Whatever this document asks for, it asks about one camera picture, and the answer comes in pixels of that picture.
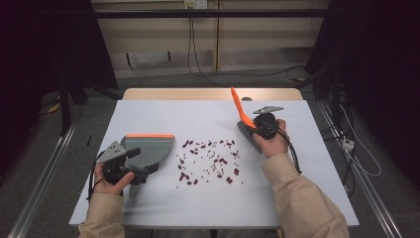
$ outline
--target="person's left hand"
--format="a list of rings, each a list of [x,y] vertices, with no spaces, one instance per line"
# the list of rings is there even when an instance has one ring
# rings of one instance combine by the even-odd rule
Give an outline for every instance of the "person's left hand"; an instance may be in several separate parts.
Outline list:
[[[130,183],[131,180],[134,178],[134,173],[129,172],[124,175],[115,185],[109,183],[105,180],[102,175],[102,169],[104,165],[99,164],[95,167],[95,184],[100,180],[99,183],[95,185],[93,189],[93,193],[105,193],[111,195],[119,195],[123,188]]]

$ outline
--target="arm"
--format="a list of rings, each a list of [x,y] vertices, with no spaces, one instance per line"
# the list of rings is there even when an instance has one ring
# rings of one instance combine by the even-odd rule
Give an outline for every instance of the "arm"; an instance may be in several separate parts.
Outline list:
[[[125,237],[121,225],[121,212],[124,197],[123,188],[130,183],[134,174],[126,174],[115,185],[102,176],[103,165],[95,168],[95,188],[90,199],[86,220],[78,226],[80,238],[84,237]]]
[[[285,122],[277,120],[285,131]],[[287,155],[287,144],[276,135],[270,141],[254,139],[268,160],[262,171],[271,185],[275,207],[287,237],[349,237],[346,219],[319,187],[300,176]]]

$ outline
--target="aluminum rail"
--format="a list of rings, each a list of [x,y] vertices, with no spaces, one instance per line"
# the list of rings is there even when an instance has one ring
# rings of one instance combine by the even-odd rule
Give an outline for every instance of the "aluminum rail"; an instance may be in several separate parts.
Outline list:
[[[333,120],[331,119],[331,109],[328,107],[328,105],[322,102],[319,102],[319,106],[321,108],[321,111],[325,117],[325,120],[331,127],[331,130],[335,137],[338,137],[340,135],[339,131],[336,129],[333,123]],[[341,149],[345,153],[346,160],[349,163],[351,159],[351,155],[347,150]],[[353,160],[355,160],[357,163],[360,163],[358,158],[356,156],[353,157]],[[361,172],[358,167],[355,165],[355,163],[351,164],[352,171],[355,175],[355,178],[358,180],[359,185],[362,188],[362,191],[364,192],[368,203],[370,204],[371,209],[373,210],[378,222],[380,223],[383,231],[386,234],[386,237],[389,238],[396,238],[396,237],[402,237],[400,231],[398,230],[398,227],[396,225],[396,222],[394,221],[394,218],[392,217],[391,213],[389,212],[388,208],[386,207],[383,200],[380,198],[379,193],[377,193],[376,189],[374,188],[373,184],[371,183],[370,179],[368,178],[368,175]]]
[[[47,163],[46,168],[43,171],[40,179],[38,180],[37,185],[31,193],[28,201],[26,202],[24,208],[19,214],[15,224],[10,231],[8,238],[23,238],[27,235],[28,230],[34,220],[38,209],[44,199],[44,196],[50,186],[51,181],[53,180],[53,175],[55,174],[56,169],[59,166],[59,162],[64,155],[65,149],[67,148],[71,137],[74,133],[77,122],[80,120],[83,113],[84,106],[77,111],[73,123],[70,125],[67,132],[59,138],[57,145],[55,146],[54,151],[50,157],[50,160]]]

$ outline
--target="black cable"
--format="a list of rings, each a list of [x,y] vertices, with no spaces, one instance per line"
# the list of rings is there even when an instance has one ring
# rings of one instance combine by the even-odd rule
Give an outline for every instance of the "black cable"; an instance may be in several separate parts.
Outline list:
[[[99,153],[99,155],[96,157],[96,159],[93,161],[92,163],[92,167],[90,168],[90,174],[89,174],[89,189],[87,191],[87,197],[86,200],[88,200],[90,202],[90,198],[92,198],[92,193],[93,193],[93,189],[95,188],[96,184],[99,183],[100,181],[103,180],[100,179],[94,186],[92,186],[93,184],[93,174],[95,173],[95,167],[96,167],[96,162],[99,160],[99,158],[102,156],[102,154],[104,154],[104,152]]]
[[[302,174],[302,170],[299,167],[299,161],[297,159],[296,151],[294,150],[293,145],[291,144],[290,140],[287,138],[286,134],[281,130],[281,128],[277,127],[277,133],[280,135],[284,141],[287,143],[287,146],[290,149],[291,158],[293,160],[294,166],[296,167],[296,170],[299,174]]]
[[[190,51],[191,51],[191,39],[192,39],[192,44],[193,44],[193,47],[194,47],[195,62],[197,63],[197,67],[198,67],[198,71],[200,72],[200,75],[197,75],[197,74],[193,73],[193,72],[191,71],[191,67],[190,67],[190,65],[189,65],[189,53],[190,53]],[[195,49],[194,21],[192,20],[192,18],[190,18],[190,19],[189,19],[189,44],[188,44],[188,57],[187,57],[187,64],[188,64],[188,70],[189,70],[189,72],[190,72],[192,75],[194,75],[194,76],[201,76],[201,77],[203,77],[206,81],[210,82],[211,84],[214,84],[214,85],[217,85],[217,86],[221,86],[221,87],[228,87],[228,86],[223,85],[223,84],[221,84],[221,83],[211,81],[211,80],[210,80],[210,79],[208,79],[208,78],[207,78],[207,77],[203,74],[203,72],[201,71],[200,64],[198,63],[197,51],[196,51],[196,49]]]
[[[288,86],[288,83],[289,83],[288,72],[289,72],[289,70],[286,71],[286,84],[284,84],[284,86],[283,86],[284,88],[286,88]]]
[[[314,0],[311,1],[311,10],[313,9],[313,7],[314,7]],[[311,28],[312,28],[312,35],[314,36],[314,40],[316,41],[313,18],[311,18]]]
[[[190,54],[190,51],[191,51],[191,41],[192,41],[192,45],[193,45],[193,48],[194,48],[195,62],[197,63],[197,67],[198,67],[198,70],[199,70],[200,74],[196,74],[196,73],[192,72],[191,67],[190,67],[190,64],[189,64],[189,54]],[[196,48],[195,48],[194,21],[193,21],[192,18],[189,19],[189,44],[188,44],[187,65],[188,65],[188,70],[189,70],[189,72],[192,75],[198,76],[198,77],[204,77],[204,79],[206,79],[208,82],[210,82],[212,84],[216,84],[218,86],[223,86],[223,87],[228,87],[228,86],[223,85],[223,84],[220,84],[220,83],[217,83],[217,82],[213,82],[213,81],[209,80],[207,77],[209,77],[209,76],[220,76],[220,75],[255,76],[255,77],[271,76],[271,75],[276,75],[276,74],[280,74],[280,73],[283,73],[283,72],[288,73],[291,69],[298,68],[298,67],[305,67],[306,66],[306,65],[295,65],[295,66],[291,66],[291,67],[289,67],[287,69],[283,69],[283,70],[280,70],[280,71],[268,72],[268,73],[261,73],[261,74],[234,73],[234,72],[217,72],[217,73],[204,74],[202,72],[201,68],[200,68],[200,64],[198,63],[197,52],[196,52]]]
[[[344,95],[345,96],[345,102],[340,102],[340,105],[341,105],[341,107],[342,107],[342,109],[345,111],[345,113],[348,115],[348,117],[349,117],[349,126],[350,126],[350,128],[349,128],[349,131],[348,132],[346,132],[346,133],[343,133],[342,131],[339,131],[339,137],[338,137],[338,139],[340,140],[340,142],[341,142],[341,144],[343,143],[343,139],[344,139],[344,137],[347,135],[347,134],[349,134],[350,133],[350,138],[351,138],[351,140],[352,141],[355,141],[355,135],[354,135],[354,133],[353,133],[353,130],[351,130],[351,128],[354,128],[354,124],[355,124],[355,121],[354,121],[354,118],[353,118],[353,114],[352,114],[352,112],[351,112],[351,110],[350,110],[350,107],[348,106],[348,104],[349,104],[349,98],[346,96],[346,95]],[[354,156],[354,154],[355,154],[355,149],[356,149],[356,147],[355,147],[355,145],[353,146],[353,149],[352,149],[352,151],[351,151],[351,157],[353,157]],[[348,197],[351,197],[353,194],[354,194],[354,192],[355,192],[355,189],[356,189],[356,180],[355,180],[355,175],[354,175],[354,173],[353,173],[353,170],[352,170],[352,162],[353,162],[353,160],[347,160],[347,157],[346,157],[346,154],[345,154],[345,152],[344,152],[344,150],[343,149],[341,149],[341,152],[342,152],[342,155],[343,155],[343,158],[346,160],[346,163],[347,163],[347,167],[346,167],[346,172],[345,172],[345,174],[344,174],[344,176],[343,176],[343,178],[342,178],[342,185],[345,185],[345,183],[346,183],[346,181],[347,181],[347,178],[348,178],[348,175],[349,174],[351,174],[351,176],[352,176],[352,184],[353,184],[353,187],[352,188],[350,188],[349,186],[348,186],[348,189],[349,189],[349,191],[350,191],[350,193],[348,193]]]

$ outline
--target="metal frame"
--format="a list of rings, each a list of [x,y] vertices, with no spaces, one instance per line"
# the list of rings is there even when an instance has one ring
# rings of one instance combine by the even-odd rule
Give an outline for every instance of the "metal frame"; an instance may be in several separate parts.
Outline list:
[[[333,114],[331,108],[328,106],[327,103],[319,102],[318,103],[323,113],[325,120],[327,121],[328,125],[331,127],[331,131],[333,132],[335,137],[339,137],[341,135],[339,133],[339,129],[337,129],[334,125],[334,121],[331,118]],[[341,148],[341,143],[337,140],[338,146],[341,150],[343,150],[346,160],[349,163],[351,161],[351,155],[347,150]],[[359,163],[359,160],[356,156],[353,157],[353,160]],[[371,206],[371,209],[374,212],[380,226],[382,227],[383,231],[385,232],[386,237],[395,238],[395,237],[402,237],[401,232],[399,231],[394,218],[392,217],[389,209],[386,207],[383,200],[380,198],[379,194],[377,193],[376,189],[374,188],[373,184],[371,183],[370,179],[366,174],[361,172],[355,163],[350,165],[351,170],[353,171],[355,178],[358,180],[359,185],[364,192],[368,203]]]
[[[56,169],[59,166],[59,162],[64,156],[65,150],[67,149],[68,144],[70,143],[71,137],[75,131],[77,122],[80,120],[83,114],[84,106],[81,106],[75,115],[73,123],[68,128],[64,136],[61,136],[55,146],[52,156],[50,157],[49,162],[47,163],[46,168],[43,171],[40,179],[38,180],[37,185],[31,193],[28,201],[26,202],[24,208],[19,214],[15,224],[10,231],[8,238],[14,237],[25,237],[28,233],[28,230],[34,220],[37,211],[43,202],[44,196],[49,189],[50,183],[53,180]]]
[[[355,14],[356,9],[279,9],[279,10],[96,10],[94,12],[65,12],[42,10],[43,16],[59,18],[128,19],[128,18],[325,18],[346,17]]]

